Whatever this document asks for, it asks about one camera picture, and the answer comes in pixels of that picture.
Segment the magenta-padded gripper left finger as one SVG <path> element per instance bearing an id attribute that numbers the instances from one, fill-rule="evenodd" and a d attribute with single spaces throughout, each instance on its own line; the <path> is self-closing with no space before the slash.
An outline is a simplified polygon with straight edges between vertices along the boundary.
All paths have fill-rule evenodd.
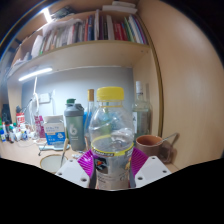
<path id="1" fill-rule="evenodd" d="M 83 188 L 94 189 L 96 175 L 92 152 L 88 150 L 78 159 L 69 159 L 56 175 Z"/>

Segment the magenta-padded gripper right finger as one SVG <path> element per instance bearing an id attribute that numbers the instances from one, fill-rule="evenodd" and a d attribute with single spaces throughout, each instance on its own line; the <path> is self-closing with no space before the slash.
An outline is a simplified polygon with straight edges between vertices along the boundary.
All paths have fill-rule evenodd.
<path id="1" fill-rule="evenodd" d="M 157 156 L 148 157 L 139 149 L 133 148 L 129 179 L 131 188 L 144 187 L 170 174 Z"/>

